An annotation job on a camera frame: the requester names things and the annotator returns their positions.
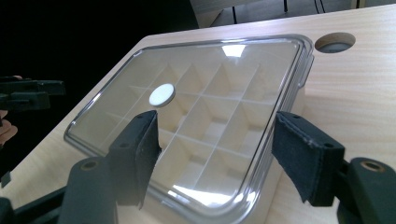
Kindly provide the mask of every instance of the tray compartment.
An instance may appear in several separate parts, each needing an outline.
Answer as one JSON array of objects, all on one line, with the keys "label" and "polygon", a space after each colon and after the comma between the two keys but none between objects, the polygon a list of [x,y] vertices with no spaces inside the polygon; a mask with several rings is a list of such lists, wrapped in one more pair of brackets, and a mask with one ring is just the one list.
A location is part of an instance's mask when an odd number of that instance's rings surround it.
[{"label": "tray compartment", "polygon": [[212,151],[212,146],[176,136],[159,158],[151,179],[166,189],[192,189]]},{"label": "tray compartment", "polygon": [[85,116],[84,122],[79,123],[74,127],[76,130],[73,134],[78,138],[85,136],[81,141],[87,142],[91,147],[99,148],[104,139],[108,137],[108,130],[115,129],[122,122],[122,117],[108,113],[103,110],[95,111]]},{"label": "tray compartment", "polygon": [[136,115],[155,109],[149,104],[150,93],[151,91],[146,90],[135,104],[123,105],[125,108],[128,108],[125,109],[127,110],[127,113],[121,117],[121,121],[117,126],[107,130],[107,136],[102,138],[102,144],[100,148],[103,148],[106,152],[108,152],[108,148],[113,143],[113,141],[119,136],[122,130]]},{"label": "tray compartment", "polygon": [[207,83],[213,77],[213,74],[200,71],[194,64],[192,64],[180,81],[176,85],[177,91],[198,94],[201,93]]},{"label": "tray compartment", "polygon": [[277,43],[268,46],[261,57],[252,55],[254,59],[261,59],[261,63],[243,99],[274,104],[297,52],[296,45]]},{"label": "tray compartment", "polygon": [[160,129],[175,133],[196,100],[197,96],[176,93],[175,98],[168,105],[158,109]]},{"label": "tray compartment", "polygon": [[227,60],[223,62],[218,72],[209,83],[205,94],[233,99],[242,98],[249,81],[256,73],[257,64],[247,62],[235,62]]},{"label": "tray compartment", "polygon": [[106,111],[123,117],[140,100],[146,89],[123,85],[108,91],[109,94],[101,96],[101,100],[92,106],[94,107],[92,110]]},{"label": "tray compartment", "polygon": [[171,83],[173,85],[176,85],[177,81],[181,78],[183,74],[184,72],[177,72],[172,65],[168,64],[155,78],[150,87],[155,89],[165,83]]},{"label": "tray compartment", "polygon": [[168,146],[169,146],[169,144],[170,144],[170,142],[171,142],[171,140],[172,140],[172,138],[174,137],[175,135],[173,134],[173,133],[169,133],[169,132],[167,132],[167,131],[164,131],[163,129],[160,129],[159,131],[158,131],[158,142],[159,142],[159,144],[160,144],[160,148],[164,151],[164,150],[166,150],[167,148],[168,148]]},{"label": "tray compartment", "polygon": [[219,140],[219,147],[252,158],[272,110],[273,105],[241,102]]},{"label": "tray compartment", "polygon": [[112,85],[123,86],[127,83],[141,88],[149,87],[168,66],[168,63],[162,60],[162,55],[160,52],[148,52],[133,58],[128,66],[122,68],[120,74],[113,80]]},{"label": "tray compartment", "polygon": [[237,101],[201,97],[180,127],[179,134],[215,145],[235,111]]},{"label": "tray compartment", "polygon": [[223,206],[236,195],[242,185],[250,160],[245,156],[219,148],[215,149],[194,188],[194,190],[213,195],[212,202],[206,201],[207,207]]}]

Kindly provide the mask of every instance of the chair leg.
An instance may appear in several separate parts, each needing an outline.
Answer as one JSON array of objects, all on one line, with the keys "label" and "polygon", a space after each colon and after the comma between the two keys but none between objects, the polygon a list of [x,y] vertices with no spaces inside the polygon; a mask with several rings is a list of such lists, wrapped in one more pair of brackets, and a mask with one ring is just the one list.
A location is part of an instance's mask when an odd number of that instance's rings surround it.
[{"label": "chair leg", "polygon": [[235,7],[233,7],[233,24],[237,24],[236,21],[236,13],[235,13]]},{"label": "chair leg", "polygon": [[283,0],[283,7],[285,9],[285,12],[288,12],[288,0]]}]

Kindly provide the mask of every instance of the transparent plastic container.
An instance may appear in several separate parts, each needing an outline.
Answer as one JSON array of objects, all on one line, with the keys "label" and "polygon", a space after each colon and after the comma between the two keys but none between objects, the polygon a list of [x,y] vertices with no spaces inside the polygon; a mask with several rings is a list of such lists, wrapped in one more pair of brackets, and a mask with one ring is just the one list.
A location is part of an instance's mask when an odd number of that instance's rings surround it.
[{"label": "transparent plastic container", "polygon": [[[64,139],[105,156],[134,116],[156,109],[163,152],[148,194],[189,222],[241,222],[265,190],[275,112],[291,110],[313,59],[312,42],[302,35],[141,49]],[[175,97],[153,107],[149,97],[164,83],[175,86]]]}]

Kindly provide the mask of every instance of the black clamp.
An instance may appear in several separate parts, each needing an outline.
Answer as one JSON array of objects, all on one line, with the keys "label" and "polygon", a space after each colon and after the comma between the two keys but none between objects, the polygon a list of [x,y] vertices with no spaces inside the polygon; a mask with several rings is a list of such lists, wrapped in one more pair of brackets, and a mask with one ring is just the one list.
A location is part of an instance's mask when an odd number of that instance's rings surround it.
[{"label": "black clamp", "polygon": [[71,169],[66,187],[15,210],[0,198],[0,224],[116,224],[117,204],[141,208],[162,149],[157,111],[134,117],[105,157],[91,157]]},{"label": "black clamp", "polygon": [[59,80],[0,77],[0,109],[41,110],[50,108],[50,95],[65,95]]},{"label": "black clamp", "polygon": [[344,161],[345,148],[306,119],[277,112],[273,154],[303,202],[332,206],[340,223],[396,223],[396,173],[367,158]]}]

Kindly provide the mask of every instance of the wooden table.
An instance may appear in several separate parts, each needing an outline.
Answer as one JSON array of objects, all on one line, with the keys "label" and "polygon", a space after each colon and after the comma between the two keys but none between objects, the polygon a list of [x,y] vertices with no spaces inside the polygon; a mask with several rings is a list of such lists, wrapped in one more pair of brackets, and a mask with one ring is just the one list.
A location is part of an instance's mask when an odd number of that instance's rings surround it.
[{"label": "wooden table", "polygon": [[[314,50],[315,60],[305,86],[303,116],[346,147],[346,160],[368,157],[396,168],[396,5],[370,7],[276,21],[260,21],[199,29],[142,39],[64,120],[12,172],[0,190],[14,208],[66,183],[69,170],[85,158],[64,140],[64,130],[80,109],[143,47],[259,35],[300,34],[313,42],[334,32],[356,37],[346,51]],[[333,207],[303,204],[282,175],[265,223],[337,223]]]}]

